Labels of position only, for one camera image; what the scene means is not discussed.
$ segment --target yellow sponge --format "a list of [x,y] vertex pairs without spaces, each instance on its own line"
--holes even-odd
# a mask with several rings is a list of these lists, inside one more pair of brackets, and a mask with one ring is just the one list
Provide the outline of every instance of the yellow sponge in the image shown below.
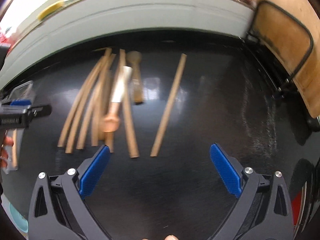
[[46,16],[53,13],[54,11],[58,10],[59,8],[64,6],[64,1],[58,1],[54,4],[48,6],[46,9],[44,9],[41,13],[38,14],[37,18],[39,21],[42,21]]

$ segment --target wooden cutting board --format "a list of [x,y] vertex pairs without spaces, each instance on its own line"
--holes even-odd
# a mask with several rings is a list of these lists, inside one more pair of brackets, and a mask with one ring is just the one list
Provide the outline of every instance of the wooden cutting board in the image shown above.
[[[320,20],[308,0],[269,0],[300,20],[310,31],[314,48],[294,82],[312,117],[320,115]],[[255,27],[288,73],[301,60],[308,37],[297,25],[270,6],[262,8]]]

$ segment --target wooden stick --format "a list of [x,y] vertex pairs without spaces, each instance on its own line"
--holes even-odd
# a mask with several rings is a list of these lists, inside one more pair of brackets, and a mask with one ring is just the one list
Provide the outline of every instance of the wooden stick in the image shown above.
[[[112,89],[110,92],[110,101],[109,101],[109,106],[110,106],[110,102],[111,102],[111,95],[113,95],[113,91],[115,90],[116,87],[116,81],[118,79],[118,75],[119,75],[119,70],[120,70],[120,60],[119,60],[119,64],[118,67],[116,69],[116,73],[113,77],[113,84],[112,84]],[[114,132],[106,132],[105,133],[105,145],[107,145],[110,149],[110,152],[113,153],[114,148],[113,148],[113,139],[114,139]]]
[[100,86],[97,100],[94,106],[94,113],[92,117],[92,128],[91,128],[91,144],[92,146],[97,146],[99,144],[99,130],[100,130],[100,122],[102,119],[101,106],[102,106],[102,95],[103,95],[103,87],[106,82],[106,75],[109,71],[110,66],[115,59],[115,54],[112,54],[109,57],[109,60],[106,62],[105,66],[100,72],[98,85]]
[[111,52],[112,52],[111,48],[106,48],[106,51],[104,52],[104,56],[106,56],[106,58],[105,58],[106,61],[110,57]]
[[94,91],[92,93],[92,96],[90,98],[87,110],[85,112],[85,116],[82,121],[81,129],[80,129],[80,133],[79,133],[79,138],[78,138],[78,142],[77,142],[77,146],[76,146],[77,149],[84,148],[84,142],[85,142],[85,138],[87,136],[87,131],[88,131],[88,127],[89,127],[89,123],[90,123],[90,119],[91,119],[91,115],[92,115],[92,111],[93,111],[93,106],[97,100],[97,95],[98,95],[99,89],[100,89],[100,86],[98,84],[96,84]]
[[106,132],[105,133],[105,145],[107,145],[110,149],[110,152],[113,153],[113,136],[114,133],[113,132]]
[[187,55],[181,54],[180,62],[179,62],[178,68],[177,68],[176,75],[173,80],[173,84],[172,84],[171,91],[169,94],[168,102],[167,102],[167,105],[165,106],[164,114],[161,118],[159,129],[158,129],[158,132],[156,135],[156,139],[155,139],[155,142],[154,142],[152,150],[151,150],[151,154],[150,154],[151,157],[156,157],[159,153],[161,143],[162,143],[162,140],[164,137],[164,133],[165,133],[165,130],[167,128],[168,121],[170,118],[170,112],[173,107],[173,104],[174,104],[174,101],[175,101],[175,98],[177,95],[177,91],[179,89],[181,77],[182,77],[184,66],[186,63],[186,58],[187,58]]
[[[99,123],[101,123],[102,117],[107,113],[109,100],[110,100],[110,91],[111,91],[111,72],[108,71],[106,75],[106,80],[104,82],[104,87],[102,89],[102,101],[101,101],[101,108],[100,108]],[[105,138],[104,132],[100,128],[98,130],[99,130],[99,140],[104,140]]]
[[105,50],[105,49],[108,49],[108,48],[104,47],[104,48],[94,49],[93,51],[100,51],[100,50]]
[[[122,52],[120,51],[120,62],[121,62],[121,66],[126,64],[124,51]],[[123,98],[122,110],[123,110],[123,116],[124,116],[124,127],[125,127],[125,134],[127,137],[129,155],[130,155],[130,158],[137,158],[139,157],[139,151],[138,151],[136,134],[134,132],[127,82],[124,84],[124,98]]]
[[17,132],[18,130],[17,129],[14,129],[12,131],[12,140],[14,142],[16,142],[15,144],[13,144],[12,146],[12,167],[13,168],[17,168],[18,167],[18,151],[17,151]]
[[81,100],[81,97],[84,93],[85,88],[87,87],[87,84],[89,82],[89,80],[92,78],[92,76],[96,75],[96,73],[98,73],[100,65],[101,65],[101,61],[102,61],[102,57],[99,59],[99,61],[96,63],[96,65],[94,66],[94,68],[91,70],[91,72],[89,73],[89,75],[87,76],[87,78],[85,79],[81,89],[79,90],[75,100],[73,101],[73,105],[71,106],[71,109],[69,111],[69,114],[67,116],[67,119],[63,125],[62,131],[61,131],[61,135],[58,141],[58,147],[64,147],[65,146],[65,142],[66,142],[66,138],[68,135],[68,131],[71,125],[71,122],[73,120],[73,117],[76,113],[78,104]]
[[81,119],[81,115],[82,115],[85,103],[87,102],[87,98],[89,96],[91,88],[92,88],[94,82],[96,81],[97,76],[98,76],[101,68],[103,67],[102,63],[100,64],[100,67],[98,68],[98,71],[95,73],[95,75],[93,75],[91,77],[91,79],[88,81],[88,83],[87,83],[87,85],[85,87],[84,93],[83,93],[82,98],[80,100],[78,109],[76,111],[76,114],[75,114],[71,129],[70,129],[70,134],[69,134],[69,138],[68,138],[68,141],[67,141],[67,147],[66,147],[65,153],[72,153],[73,143],[75,141],[76,132],[77,132],[78,125],[79,125],[79,122],[80,122],[80,119]]

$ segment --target hand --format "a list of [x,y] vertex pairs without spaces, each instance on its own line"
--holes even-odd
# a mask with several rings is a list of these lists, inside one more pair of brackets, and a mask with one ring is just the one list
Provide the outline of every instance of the hand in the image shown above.
[[176,238],[176,237],[173,236],[173,235],[170,235],[170,236],[167,236],[167,237],[165,238],[165,240],[179,240],[179,239]]
[[[13,146],[13,140],[12,140],[12,138],[11,137],[8,137],[8,136],[6,136],[6,137],[4,137],[4,140],[3,140],[3,146]],[[8,159],[8,153],[7,153],[7,151],[5,150],[5,149],[1,149],[1,155],[0,155],[0,157],[1,157],[1,160],[0,160],[0,167],[1,168],[5,168],[5,167],[7,167],[7,162],[4,160],[4,159]]]

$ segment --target red object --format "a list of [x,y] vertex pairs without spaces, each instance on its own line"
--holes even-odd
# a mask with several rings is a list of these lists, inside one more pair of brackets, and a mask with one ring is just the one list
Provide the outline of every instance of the red object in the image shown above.
[[7,37],[1,32],[1,28],[0,28],[0,42],[2,42],[2,43],[8,43],[8,39],[7,39]]
[[300,191],[294,200],[291,201],[292,206],[292,215],[293,215],[293,224],[297,225],[298,217],[300,213],[300,206],[301,206],[301,198],[302,198],[302,191]]

